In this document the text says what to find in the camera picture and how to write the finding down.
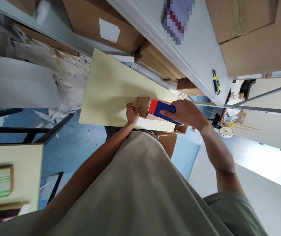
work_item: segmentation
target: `beige shirt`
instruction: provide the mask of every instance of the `beige shirt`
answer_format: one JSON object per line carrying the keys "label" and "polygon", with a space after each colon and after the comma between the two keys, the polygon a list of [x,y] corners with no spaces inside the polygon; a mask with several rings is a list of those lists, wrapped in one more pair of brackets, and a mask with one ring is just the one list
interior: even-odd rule
{"label": "beige shirt", "polygon": [[[40,213],[1,223],[0,235],[34,235]],[[267,234],[245,196],[222,192],[202,199],[157,140],[131,132],[110,165],[45,235]]]}

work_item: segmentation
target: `green sleeve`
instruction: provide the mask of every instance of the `green sleeve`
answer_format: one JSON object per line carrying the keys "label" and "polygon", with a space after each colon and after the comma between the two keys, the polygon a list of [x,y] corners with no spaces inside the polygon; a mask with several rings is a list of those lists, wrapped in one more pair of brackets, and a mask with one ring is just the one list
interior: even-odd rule
{"label": "green sleeve", "polygon": [[204,201],[235,236],[268,236],[250,201],[236,192],[220,192]]}

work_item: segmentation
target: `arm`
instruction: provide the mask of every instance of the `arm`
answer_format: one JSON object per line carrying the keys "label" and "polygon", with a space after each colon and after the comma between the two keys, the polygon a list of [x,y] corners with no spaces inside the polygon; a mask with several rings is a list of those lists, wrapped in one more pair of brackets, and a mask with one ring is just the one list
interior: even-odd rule
{"label": "arm", "polygon": [[208,158],[216,170],[218,191],[234,191],[245,195],[236,174],[232,155],[206,117],[188,100],[174,101],[172,105],[176,107],[176,113],[161,111],[162,115],[190,125],[201,133]]}
{"label": "arm", "polygon": [[60,221],[96,178],[106,169],[125,138],[136,125],[139,118],[139,109],[133,107],[132,103],[127,104],[126,108],[127,124],[100,146],[78,168],[65,187],[45,207],[45,215],[50,218],[52,225],[56,225]]}

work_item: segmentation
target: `yellow box cutter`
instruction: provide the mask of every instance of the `yellow box cutter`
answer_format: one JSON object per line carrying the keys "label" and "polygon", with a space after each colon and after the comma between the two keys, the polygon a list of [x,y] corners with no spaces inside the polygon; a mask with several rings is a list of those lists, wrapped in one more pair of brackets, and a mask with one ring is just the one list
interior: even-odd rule
{"label": "yellow box cutter", "polygon": [[217,95],[220,94],[220,84],[218,79],[218,74],[216,74],[216,71],[213,69],[213,81],[214,81],[214,87],[215,87],[215,93]]}

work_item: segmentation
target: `left hand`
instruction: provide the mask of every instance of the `left hand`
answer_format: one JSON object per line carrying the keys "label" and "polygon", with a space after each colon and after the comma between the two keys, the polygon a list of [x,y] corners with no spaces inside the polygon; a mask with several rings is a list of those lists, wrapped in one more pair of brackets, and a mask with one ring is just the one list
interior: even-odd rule
{"label": "left hand", "polygon": [[140,116],[140,108],[134,107],[133,103],[128,103],[126,105],[127,123],[136,125],[139,116]]}

